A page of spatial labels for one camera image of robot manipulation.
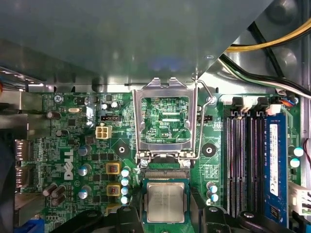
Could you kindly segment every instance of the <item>capacitor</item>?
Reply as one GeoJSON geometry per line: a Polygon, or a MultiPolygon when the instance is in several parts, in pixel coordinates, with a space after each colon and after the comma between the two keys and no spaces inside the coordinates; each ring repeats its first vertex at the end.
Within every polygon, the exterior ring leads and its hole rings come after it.
{"type": "Polygon", "coordinates": [[[52,193],[51,196],[52,198],[58,198],[61,194],[63,194],[66,191],[66,187],[63,185],[60,185],[57,189],[55,189],[52,193]]]}
{"type": "Polygon", "coordinates": [[[110,108],[110,104],[109,103],[103,103],[102,104],[102,110],[107,111],[110,108]]]}
{"type": "Polygon", "coordinates": [[[207,197],[210,198],[212,202],[216,202],[219,199],[219,196],[217,194],[214,194],[210,191],[207,191],[207,197]]]}
{"type": "Polygon", "coordinates": [[[57,184],[55,183],[51,183],[50,186],[46,187],[42,194],[45,196],[45,197],[48,197],[49,195],[51,195],[51,193],[57,189],[57,184]]]}
{"type": "Polygon", "coordinates": [[[78,197],[82,200],[86,199],[91,193],[92,189],[90,186],[84,185],[78,193],[78,197]]]}
{"type": "Polygon", "coordinates": [[[293,158],[293,159],[290,161],[290,165],[291,165],[291,167],[293,167],[293,168],[299,167],[299,165],[300,165],[299,159],[293,158]]]}
{"type": "Polygon", "coordinates": [[[213,182],[208,182],[206,184],[206,188],[211,192],[211,193],[217,193],[217,186],[213,182]]]}
{"type": "Polygon", "coordinates": [[[59,120],[62,115],[60,115],[59,112],[52,112],[52,111],[48,111],[46,114],[47,119],[51,119],[51,120],[59,120]]]}
{"type": "Polygon", "coordinates": [[[120,107],[119,103],[116,101],[112,101],[111,103],[111,108],[113,109],[118,109],[120,107]]]}
{"type": "Polygon", "coordinates": [[[295,150],[295,146],[294,145],[288,146],[288,154],[289,155],[294,155],[294,150],[295,150]]]}
{"type": "Polygon", "coordinates": [[[90,171],[92,167],[89,164],[83,164],[81,167],[78,169],[78,174],[80,176],[86,176],[90,171]]]}
{"type": "Polygon", "coordinates": [[[295,156],[301,157],[301,156],[303,156],[303,154],[304,154],[304,151],[303,151],[303,149],[301,147],[296,147],[294,149],[294,155],[295,156]]]}
{"type": "Polygon", "coordinates": [[[128,194],[128,188],[127,188],[127,187],[123,187],[123,188],[121,189],[121,194],[122,194],[122,195],[127,195],[127,194],[128,194]]]}
{"type": "Polygon", "coordinates": [[[126,196],[121,197],[121,203],[126,205],[128,203],[128,198],[126,196]]]}
{"type": "Polygon", "coordinates": [[[122,177],[128,177],[130,175],[130,168],[128,166],[124,167],[121,171],[122,177]]]}
{"type": "Polygon", "coordinates": [[[92,147],[90,145],[84,145],[78,148],[78,154],[80,156],[89,155],[91,152],[92,152],[92,147]]]}
{"type": "Polygon", "coordinates": [[[64,194],[60,195],[58,198],[52,199],[52,206],[60,205],[64,200],[66,200],[66,196],[64,194]]]}
{"type": "Polygon", "coordinates": [[[128,186],[128,184],[129,184],[128,178],[123,178],[123,179],[121,180],[121,185],[122,185],[122,186],[128,186]]]}
{"type": "Polygon", "coordinates": [[[63,135],[63,132],[61,130],[57,130],[55,132],[56,137],[61,137],[63,135]]]}

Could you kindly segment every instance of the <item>screw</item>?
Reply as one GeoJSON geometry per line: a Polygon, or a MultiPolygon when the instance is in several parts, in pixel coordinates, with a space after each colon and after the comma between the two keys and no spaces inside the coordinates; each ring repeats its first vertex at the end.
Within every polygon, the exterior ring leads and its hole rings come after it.
{"type": "Polygon", "coordinates": [[[142,159],[142,160],[140,161],[140,166],[141,166],[141,167],[147,167],[148,164],[149,164],[149,161],[148,161],[147,159],[142,159]]]}
{"type": "Polygon", "coordinates": [[[210,207],[210,208],[209,208],[209,211],[211,211],[211,212],[217,212],[218,210],[217,210],[216,207],[210,207]]]}
{"type": "Polygon", "coordinates": [[[190,168],[190,166],[191,166],[190,160],[189,160],[189,159],[184,160],[184,161],[183,161],[183,166],[184,166],[185,168],[190,168]]]}
{"type": "Polygon", "coordinates": [[[61,102],[63,102],[63,100],[64,100],[64,98],[60,95],[54,96],[55,103],[61,103],[61,102]]]}
{"type": "Polygon", "coordinates": [[[252,213],[248,213],[248,212],[244,213],[244,216],[248,217],[248,218],[254,217],[254,215],[252,213]]]}

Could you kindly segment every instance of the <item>ram stick label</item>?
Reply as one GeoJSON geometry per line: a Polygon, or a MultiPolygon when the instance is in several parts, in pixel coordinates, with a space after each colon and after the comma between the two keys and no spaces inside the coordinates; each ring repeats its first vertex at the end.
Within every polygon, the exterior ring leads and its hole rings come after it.
{"type": "Polygon", "coordinates": [[[270,125],[270,192],[278,197],[277,124],[270,125]]]}

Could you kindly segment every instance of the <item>white connector housing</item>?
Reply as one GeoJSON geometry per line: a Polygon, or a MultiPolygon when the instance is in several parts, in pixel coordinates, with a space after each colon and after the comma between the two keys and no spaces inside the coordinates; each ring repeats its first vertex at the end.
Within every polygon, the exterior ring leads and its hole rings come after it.
{"type": "Polygon", "coordinates": [[[241,109],[241,112],[246,113],[253,107],[253,100],[248,96],[243,96],[242,100],[243,100],[243,107],[241,109]]]}
{"type": "Polygon", "coordinates": [[[112,135],[112,126],[97,126],[95,129],[95,137],[97,139],[109,139],[112,135]]]}
{"type": "Polygon", "coordinates": [[[311,216],[311,190],[293,182],[288,182],[289,208],[299,215],[311,216]]]}
{"type": "Polygon", "coordinates": [[[270,106],[267,108],[266,112],[268,116],[274,116],[281,112],[281,104],[270,104],[270,106]]]}

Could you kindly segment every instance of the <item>wire bundle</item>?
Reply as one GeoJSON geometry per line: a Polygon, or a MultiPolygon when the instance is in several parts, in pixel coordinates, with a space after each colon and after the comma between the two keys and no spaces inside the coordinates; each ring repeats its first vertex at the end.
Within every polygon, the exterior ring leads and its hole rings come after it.
{"type": "Polygon", "coordinates": [[[273,76],[249,73],[244,69],[242,69],[240,66],[238,66],[236,63],[234,63],[230,58],[228,58],[224,54],[220,56],[219,62],[230,74],[232,74],[235,78],[239,80],[263,86],[269,86],[275,89],[287,90],[297,95],[311,99],[311,91],[305,89],[304,87],[296,84],[293,81],[287,80],[285,78],[280,79],[278,77],[273,76]]]}
{"type": "Polygon", "coordinates": [[[303,25],[301,25],[299,28],[297,28],[293,32],[279,39],[266,42],[266,43],[257,44],[257,45],[232,45],[226,51],[227,52],[246,52],[246,51],[260,50],[260,49],[267,48],[267,47],[280,46],[280,45],[284,45],[286,43],[292,42],[294,40],[297,40],[301,38],[302,36],[309,34],[310,32],[311,32],[311,18],[308,19],[307,22],[305,22],[303,25]]]}

